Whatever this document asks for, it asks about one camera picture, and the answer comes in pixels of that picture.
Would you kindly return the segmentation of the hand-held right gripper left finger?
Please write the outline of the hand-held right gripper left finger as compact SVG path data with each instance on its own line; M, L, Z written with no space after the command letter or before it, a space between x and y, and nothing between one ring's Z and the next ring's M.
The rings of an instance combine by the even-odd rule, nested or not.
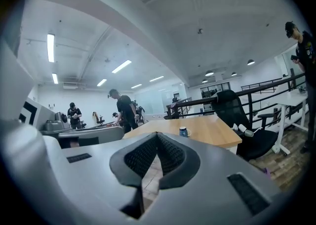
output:
M110 169L122 185L132 187L136 193L121 211L135 219L144 213L142 179L157 155L157 133L140 138L110 158Z

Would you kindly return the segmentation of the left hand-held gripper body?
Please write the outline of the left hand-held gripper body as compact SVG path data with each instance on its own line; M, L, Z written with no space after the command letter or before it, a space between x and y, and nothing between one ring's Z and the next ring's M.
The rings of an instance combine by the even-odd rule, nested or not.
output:
M19 120L34 126L42 135L57 139L61 148L70 148L72 142L77 142L79 146L108 143L124 136L120 126L73 130L66 114L55 113L29 98L23 105Z

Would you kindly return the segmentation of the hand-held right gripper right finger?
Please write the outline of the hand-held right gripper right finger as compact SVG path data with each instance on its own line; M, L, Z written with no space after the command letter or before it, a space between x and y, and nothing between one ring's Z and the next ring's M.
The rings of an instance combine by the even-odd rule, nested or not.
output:
M159 190L183 187L198 172L200 158L190 147L157 133L157 156L162 168Z

